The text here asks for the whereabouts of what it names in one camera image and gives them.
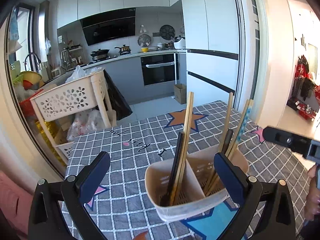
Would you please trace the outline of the person's right hand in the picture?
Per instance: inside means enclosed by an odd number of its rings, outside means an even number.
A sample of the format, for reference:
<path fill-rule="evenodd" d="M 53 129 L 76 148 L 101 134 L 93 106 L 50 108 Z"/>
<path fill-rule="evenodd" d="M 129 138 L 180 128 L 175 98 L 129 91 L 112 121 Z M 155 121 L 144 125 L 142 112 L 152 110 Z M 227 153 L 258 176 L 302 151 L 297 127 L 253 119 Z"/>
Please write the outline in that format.
<path fill-rule="evenodd" d="M 319 189 L 316 186 L 316 168 L 317 165 L 313 165 L 308 171 L 308 176 L 311 180 L 304 207 L 304 217 L 306 220 L 313 220 L 315 215 L 319 215 Z"/>

